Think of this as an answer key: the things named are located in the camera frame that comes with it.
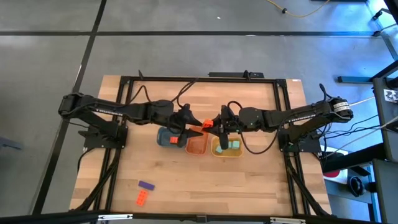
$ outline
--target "black clamp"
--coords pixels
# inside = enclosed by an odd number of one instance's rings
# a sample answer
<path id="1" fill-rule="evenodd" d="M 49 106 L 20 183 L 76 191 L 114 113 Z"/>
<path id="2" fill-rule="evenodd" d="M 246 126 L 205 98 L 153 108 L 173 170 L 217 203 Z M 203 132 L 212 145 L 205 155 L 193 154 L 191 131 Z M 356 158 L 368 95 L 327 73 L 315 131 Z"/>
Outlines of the black clamp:
<path id="1" fill-rule="evenodd" d="M 139 75 L 139 78 L 141 79 L 141 81 L 144 81 L 144 76 L 143 76 L 141 70 L 138 70 L 138 75 Z"/>
<path id="2" fill-rule="evenodd" d="M 286 79 L 276 79 L 276 84 L 278 84 L 279 86 L 281 86 L 282 88 L 287 88 L 287 83 L 286 83 Z"/>
<path id="3" fill-rule="evenodd" d="M 197 223 L 206 223 L 207 216 L 206 215 L 197 215 Z"/>
<path id="4" fill-rule="evenodd" d="M 250 74 L 251 74 L 251 72 L 245 70 L 245 71 L 243 72 L 243 78 L 246 78 L 247 81 L 251 82 L 251 80 L 250 80 Z"/>

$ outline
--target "table leg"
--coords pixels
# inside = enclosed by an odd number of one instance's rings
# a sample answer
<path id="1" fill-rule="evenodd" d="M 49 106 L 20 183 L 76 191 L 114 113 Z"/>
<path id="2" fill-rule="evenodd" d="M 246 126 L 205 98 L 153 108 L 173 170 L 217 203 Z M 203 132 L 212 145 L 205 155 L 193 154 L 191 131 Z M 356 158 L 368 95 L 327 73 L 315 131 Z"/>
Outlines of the table leg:
<path id="1" fill-rule="evenodd" d="M 385 69 L 381 70 L 379 73 L 375 74 L 373 77 L 349 77 L 341 76 L 337 78 L 340 83 L 372 83 L 373 78 L 386 78 L 398 70 L 398 60 L 392 62 Z"/>
<path id="2" fill-rule="evenodd" d="M 323 172 L 331 172 L 341 169 L 347 169 L 353 166 L 370 163 L 373 159 L 385 159 L 383 143 L 367 147 L 357 152 L 350 153 L 346 156 L 328 158 L 324 165 Z"/>

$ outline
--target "wooden tabletop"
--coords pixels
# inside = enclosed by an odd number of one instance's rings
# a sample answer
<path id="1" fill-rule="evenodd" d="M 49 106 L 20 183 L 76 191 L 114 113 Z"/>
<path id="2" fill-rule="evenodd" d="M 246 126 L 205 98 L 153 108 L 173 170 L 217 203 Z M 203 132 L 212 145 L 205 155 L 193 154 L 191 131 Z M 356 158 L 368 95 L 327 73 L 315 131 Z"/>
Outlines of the wooden tabletop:
<path id="1" fill-rule="evenodd" d="M 99 98 L 115 100 L 120 76 L 104 76 Z M 172 99 L 184 82 L 134 82 L 133 94 L 141 85 L 152 101 Z M 301 80 L 287 80 L 291 107 L 306 105 Z M 198 82 L 180 97 L 190 103 L 194 116 L 213 119 L 221 105 L 235 100 L 243 107 L 275 109 L 271 84 Z M 147 101 L 144 93 L 134 100 Z M 235 114 L 238 107 L 232 106 Z M 194 213 L 229 215 L 292 215 L 287 174 L 278 143 L 261 155 L 244 150 L 240 158 L 215 157 L 209 150 L 204 156 L 187 154 L 184 149 L 160 147 L 156 143 L 159 126 L 129 126 L 126 147 L 122 150 L 111 211 L 144 213 Z M 275 133 L 244 133 L 253 151 L 265 149 Z M 213 135 L 210 134 L 208 149 Z M 100 176 L 104 149 L 89 152 L 81 162 L 70 208 L 79 206 L 93 190 Z M 305 183 L 323 209 L 330 205 L 319 161 L 301 153 Z M 143 207 L 136 205 L 140 180 L 155 185 Z M 101 208 L 106 198 L 104 191 Z M 298 209 L 303 213 L 300 191 L 295 186 Z"/>

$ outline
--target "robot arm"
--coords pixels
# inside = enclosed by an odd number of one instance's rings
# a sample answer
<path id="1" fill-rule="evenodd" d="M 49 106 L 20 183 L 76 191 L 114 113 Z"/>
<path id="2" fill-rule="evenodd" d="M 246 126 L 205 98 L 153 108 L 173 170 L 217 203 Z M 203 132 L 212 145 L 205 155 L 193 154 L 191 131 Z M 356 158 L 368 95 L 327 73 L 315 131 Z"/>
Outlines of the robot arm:
<path id="1" fill-rule="evenodd" d="M 273 132 L 286 123 L 310 119 L 299 126 L 284 130 L 287 142 L 296 143 L 303 136 L 329 123 L 346 123 L 353 118 L 353 112 L 346 100 L 336 97 L 287 111 L 241 108 L 239 116 L 227 106 L 221 107 L 221 114 L 213 119 L 213 126 L 203 130 L 220 138 L 222 149 L 228 148 L 228 134 L 236 132 Z"/>
<path id="2" fill-rule="evenodd" d="M 64 119 L 79 118 L 96 128 L 104 138 L 119 138 L 118 123 L 105 121 L 94 112 L 123 117 L 138 125 L 153 123 L 168 127 L 180 134 L 178 142 L 183 142 L 181 141 L 183 138 L 202 135 L 202 133 L 191 129 L 185 129 L 186 124 L 201 126 L 201 122 L 193 117 L 190 105 L 186 104 L 177 112 L 174 112 L 174 104 L 169 100 L 123 105 L 97 99 L 90 95 L 72 93 L 63 97 L 58 109 L 58 113 Z"/>

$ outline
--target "gray floor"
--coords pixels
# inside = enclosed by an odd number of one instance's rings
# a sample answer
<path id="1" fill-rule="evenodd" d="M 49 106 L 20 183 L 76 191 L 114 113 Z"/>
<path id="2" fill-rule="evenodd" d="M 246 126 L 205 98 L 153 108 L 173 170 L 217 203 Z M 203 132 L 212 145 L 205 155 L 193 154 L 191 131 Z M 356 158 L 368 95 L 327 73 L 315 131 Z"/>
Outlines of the gray floor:
<path id="1" fill-rule="evenodd" d="M 278 1 L 305 14 L 317 1 Z M 0 1 L 0 30 L 91 30 L 100 1 Z M 369 3 L 377 11 L 377 0 Z M 100 30 L 263 30 L 373 31 L 377 25 L 365 3 L 331 2 L 304 19 L 282 15 L 263 0 L 116 0 L 108 1 Z M 55 137 L 62 95 L 70 92 L 87 37 L 0 37 L 0 136 L 21 142 L 22 151 L 0 149 L 0 216 L 25 215 Z M 204 77 L 208 72 L 264 72 L 269 78 L 302 79 L 307 102 L 331 95 L 349 102 L 372 96 L 370 85 L 335 82 L 340 75 L 371 76 L 393 61 L 380 37 L 97 37 L 81 92 L 97 95 L 103 75 Z M 354 120 L 377 114 L 374 100 L 353 107 Z M 373 119 L 362 126 L 378 124 Z M 53 177 L 44 212 L 68 208 L 83 139 L 70 127 Z M 350 137 L 331 139 L 340 147 Z M 379 133 L 346 149 L 381 142 Z M 367 220 L 367 206 L 331 197 L 339 217 Z"/>

